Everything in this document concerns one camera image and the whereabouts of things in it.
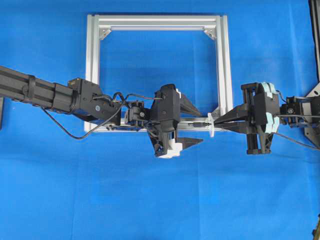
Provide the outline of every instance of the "black wire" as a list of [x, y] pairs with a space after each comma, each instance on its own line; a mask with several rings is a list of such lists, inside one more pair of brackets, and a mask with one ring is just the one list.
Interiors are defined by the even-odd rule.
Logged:
[[[114, 95], [113, 95], [113, 100], [116, 99], [117, 95], [120, 96], [122, 102], [121, 102], [121, 105], [120, 107], [118, 108], [118, 110], [111, 116], [109, 117], [107, 120], [105, 120], [104, 122], [100, 123], [99, 125], [97, 125], [96, 127], [94, 127], [93, 129], [91, 129], [90, 131], [88, 131], [85, 135], [83, 136], [74, 136], [72, 135], [70, 132], [68, 132], [68, 130], [66, 130], [50, 113], [48, 113], [48, 111], [46, 109], [44, 109], [43, 107], [41, 107], [42, 111], [44, 111], [45, 114], [47, 114], [52, 121], [54, 121], [55, 124], [57, 124], [67, 135], [69, 135], [70, 137], [76, 139], [76, 140], [82, 140], [82, 139], [85, 139], [86, 137], [88, 137], [90, 134], [92, 134], [95, 130], [97, 130], [98, 128], [102, 127], [103, 125], [105, 125], [107, 122], [109, 122], [112, 118], [114, 118], [118, 113], [119, 111], [121, 110], [121, 108], [127, 104], [127, 99], [128, 97], [130, 96], [135, 96], [135, 97], [138, 97], [138, 98], [144, 98], [144, 99], [154, 99], [154, 100], [162, 100], [162, 98], [160, 97], [147, 97], [147, 96], [142, 96], [142, 95], [138, 95], [138, 94], [134, 94], [134, 93], [130, 93], [128, 94], [126, 97], [124, 97], [122, 95], [121, 92], [116, 92]], [[108, 99], [107, 97], [105, 96], [99, 96], [100, 98], [105, 98], [105, 99]]]
[[282, 97], [281, 92], [279, 90], [277, 90], [276, 92], [279, 93], [281, 100], [288, 104], [288, 102]]
[[[121, 92], [116, 92], [114, 95], [113, 95], [113, 98], [112, 100], [116, 100], [116, 97], [119, 96], [121, 98], [121, 100], [123, 101], [124, 100], [124, 96], [122, 95]], [[142, 95], [139, 95], [139, 94], [135, 94], [135, 93], [130, 93], [128, 94], [128, 96], [134, 96], [134, 97], [137, 97], [137, 98], [142, 98], [142, 99], [147, 99], [147, 100], [162, 100], [163, 98], [162, 97], [149, 97], [149, 96], [142, 96]]]
[[142, 96], [139, 94], [133, 94], [131, 93], [130, 96], [135, 96], [137, 98], [147, 99], [147, 100], [162, 100], [162, 97], [150, 97], [150, 96]]
[[111, 98], [110, 96], [108, 96], [108, 95], [105, 95], [105, 94], [93, 96], [92, 99], [93, 99], [93, 100], [96, 100], [96, 99], [105, 99], [105, 100], [107, 100], [109, 103], [112, 101], [112, 98]]
[[299, 115], [299, 114], [275, 114], [276, 117], [298, 117], [298, 118], [315, 118], [315, 119], [320, 119], [320, 115]]
[[86, 137], [88, 137], [90, 134], [92, 134], [92, 133], [93, 133], [95, 130], [97, 130], [98, 128], [100, 128], [100, 127], [102, 127], [103, 125], [105, 125], [105, 124], [106, 124], [107, 122], [109, 122], [112, 118], [114, 118], [114, 117], [118, 114], [118, 112], [121, 110], [121, 108], [125, 105], [126, 99], [127, 99], [128, 97], [129, 97], [129, 95], [127, 95], [127, 96], [123, 99], [120, 107], [118, 108], [118, 110], [117, 110], [111, 117], [109, 117], [107, 120], [105, 120], [104, 122], [100, 123], [99, 125], [97, 125], [97, 126], [94, 127], [93, 129], [91, 129], [90, 131], [88, 131], [88, 132], [87, 132], [85, 135], [83, 135], [83, 136], [74, 136], [74, 135], [72, 135], [72, 134], [71, 134], [70, 132], [68, 132], [68, 130], [66, 130], [53, 116], [51, 116], [50, 113], [47, 112], [47, 110], [45, 110], [43, 107], [41, 107], [41, 109], [42, 109], [42, 110], [44, 111], [44, 113], [47, 114], [47, 115], [51, 118], [51, 120], [54, 121], [55, 124], [57, 124], [67, 135], [69, 135], [70, 137], [72, 137], [72, 138], [74, 138], [74, 139], [76, 139], [76, 140], [82, 140], [82, 139], [85, 139]]
[[278, 136], [280, 136], [280, 137], [282, 137], [282, 138], [285, 138], [285, 139], [287, 139], [287, 140], [289, 140], [289, 141], [291, 141], [291, 142], [293, 142], [293, 143], [295, 143], [295, 144], [299, 144], [299, 145], [301, 145], [301, 146], [304, 146], [304, 147], [309, 148], [309, 149], [312, 149], [312, 150], [320, 151], [320, 148], [317, 148], [317, 147], [314, 147], [314, 146], [310, 146], [310, 145], [304, 144], [304, 143], [302, 143], [302, 142], [299, 142], [299, 141], [297, 141], [297, 140], [294, 140], [294, 139], [291, 138], [291, 137], [282, 135], [281, 133], [274, 132], [274, 134], [275, 134], [275, 135], [278, 135]]

